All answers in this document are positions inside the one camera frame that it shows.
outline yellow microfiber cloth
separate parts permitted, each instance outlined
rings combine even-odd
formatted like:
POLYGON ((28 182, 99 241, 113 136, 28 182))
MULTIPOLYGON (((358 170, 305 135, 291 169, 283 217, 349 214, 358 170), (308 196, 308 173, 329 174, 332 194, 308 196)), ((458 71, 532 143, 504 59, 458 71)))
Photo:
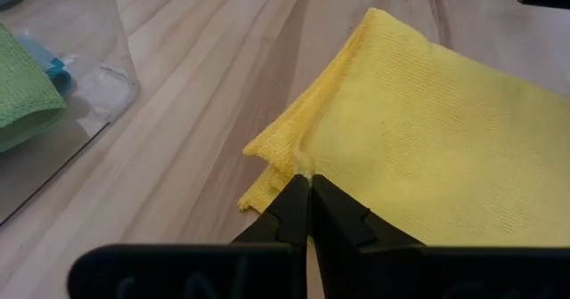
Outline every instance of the yellow microfiber cloth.
POLYGON ((244 152, 269 166, 242 209, 323 174, 429 245, 570 246, 570 100, 380 10, 244 152))

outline light wood surface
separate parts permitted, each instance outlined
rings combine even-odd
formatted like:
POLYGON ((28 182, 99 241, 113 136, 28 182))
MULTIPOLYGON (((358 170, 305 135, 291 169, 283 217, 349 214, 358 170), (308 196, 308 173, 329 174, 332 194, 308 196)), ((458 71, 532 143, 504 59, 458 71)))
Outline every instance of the light wood surface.
POLYGON ((118 0, 140 97, 0 230, 0 298, 66 297, 69 267, 100 245, 235 237, 256 218, 237 199, 264 167, 241 148, 310 85, 370 6, 570 93, 570 12, 515 0, 118 0))

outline green cloth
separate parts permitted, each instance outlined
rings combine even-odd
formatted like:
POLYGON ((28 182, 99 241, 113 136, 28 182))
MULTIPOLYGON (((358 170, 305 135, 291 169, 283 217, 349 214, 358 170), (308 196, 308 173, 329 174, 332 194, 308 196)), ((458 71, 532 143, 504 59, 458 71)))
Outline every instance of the green cloth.
POLYGON ((46 73, 0 23, 0 152, 47 130, 65 109, 46 73))

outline wood grain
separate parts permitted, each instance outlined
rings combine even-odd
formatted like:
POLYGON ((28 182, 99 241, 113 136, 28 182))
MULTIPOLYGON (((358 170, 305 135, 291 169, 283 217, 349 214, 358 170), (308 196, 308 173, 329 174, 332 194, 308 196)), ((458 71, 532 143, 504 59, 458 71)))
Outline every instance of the wood grain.
MULTIPOLYGON (((118 0, 141 95, 0 230, 0 297, 61 298, 114 242, 217 243, 264 167, 241 148, 311 84, 370 6, 497 69, 570 93, 570 12, 515 0, 118 0)), ((312 297, 318 274, 310 266, 312 297)))

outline yellow towel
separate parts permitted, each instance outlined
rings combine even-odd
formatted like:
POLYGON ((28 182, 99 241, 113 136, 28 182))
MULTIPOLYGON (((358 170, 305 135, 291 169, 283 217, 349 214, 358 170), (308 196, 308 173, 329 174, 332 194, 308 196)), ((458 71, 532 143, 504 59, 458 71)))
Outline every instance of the yellow towel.
POLYGON ((244 152, 242 209, 318 173, 430 245, 570 246, 570 100, 380 10, 244 152))

